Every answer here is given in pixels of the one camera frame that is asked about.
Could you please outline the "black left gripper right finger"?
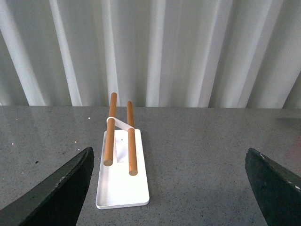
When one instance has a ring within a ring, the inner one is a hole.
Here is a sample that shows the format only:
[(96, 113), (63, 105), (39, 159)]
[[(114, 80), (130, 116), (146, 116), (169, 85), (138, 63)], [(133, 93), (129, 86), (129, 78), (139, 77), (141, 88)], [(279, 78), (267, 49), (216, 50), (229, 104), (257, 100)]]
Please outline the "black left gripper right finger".
[(253, 148), (245, 170), (258, 206), (269, 226), (301, 224), (301, 177)]

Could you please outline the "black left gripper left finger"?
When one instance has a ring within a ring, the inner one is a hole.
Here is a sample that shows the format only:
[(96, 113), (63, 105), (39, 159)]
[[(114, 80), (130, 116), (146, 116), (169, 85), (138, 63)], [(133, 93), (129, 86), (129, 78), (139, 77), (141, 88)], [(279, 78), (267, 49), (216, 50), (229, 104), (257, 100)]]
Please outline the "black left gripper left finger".
[(94, 168), (87, 147), (45, 180), (0, 211), (2, 226), (74, 226)]

